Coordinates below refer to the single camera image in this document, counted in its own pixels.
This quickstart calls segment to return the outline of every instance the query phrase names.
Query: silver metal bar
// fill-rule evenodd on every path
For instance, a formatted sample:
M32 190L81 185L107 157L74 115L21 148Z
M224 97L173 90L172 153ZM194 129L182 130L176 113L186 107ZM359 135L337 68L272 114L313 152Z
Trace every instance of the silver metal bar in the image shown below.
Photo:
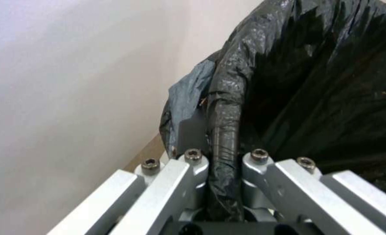
M386 193L351 171L322 176L321 182L386 232Z
M171 159L111 235L159 234L167 221L180 217L194 188L192 167Z
M117 170L48 234L105 234L144 189L142 177Z
M252 183L286 220L307 217L325 234L384 234L292 159L269 165Z

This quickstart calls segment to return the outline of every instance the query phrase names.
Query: crumpled plastic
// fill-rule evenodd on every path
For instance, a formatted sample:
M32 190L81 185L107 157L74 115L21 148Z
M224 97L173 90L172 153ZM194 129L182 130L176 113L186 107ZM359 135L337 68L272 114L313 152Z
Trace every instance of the crumpled plastic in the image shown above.
M265 0L218 53L207 102L212 220L244 220L241 156L255 148L386 192L386 4Z

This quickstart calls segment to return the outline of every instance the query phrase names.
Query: screw head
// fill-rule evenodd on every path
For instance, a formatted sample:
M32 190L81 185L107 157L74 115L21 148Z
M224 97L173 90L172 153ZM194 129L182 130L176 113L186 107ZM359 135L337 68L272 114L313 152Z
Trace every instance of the screw head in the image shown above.
M251 158L259 164L266 164L269 159L269 153L264 149L254 149L251 152Z
M313 174L316 168L315 162L307 157L298 157L296 162L303 167L306 171Z
M189 164L198 164L202 160L202 151L200 149L187 149L184 152L184 160Z
M146 159L142 162L141 169L145 175L155 175L160 171L160 161L156 159Z

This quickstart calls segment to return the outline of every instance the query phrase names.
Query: white wall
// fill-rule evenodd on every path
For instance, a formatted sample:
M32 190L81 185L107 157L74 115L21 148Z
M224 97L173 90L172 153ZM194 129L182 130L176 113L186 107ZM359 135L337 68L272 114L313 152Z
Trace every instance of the white wall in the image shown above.
M51 229L260 0L0 0L0 234Z

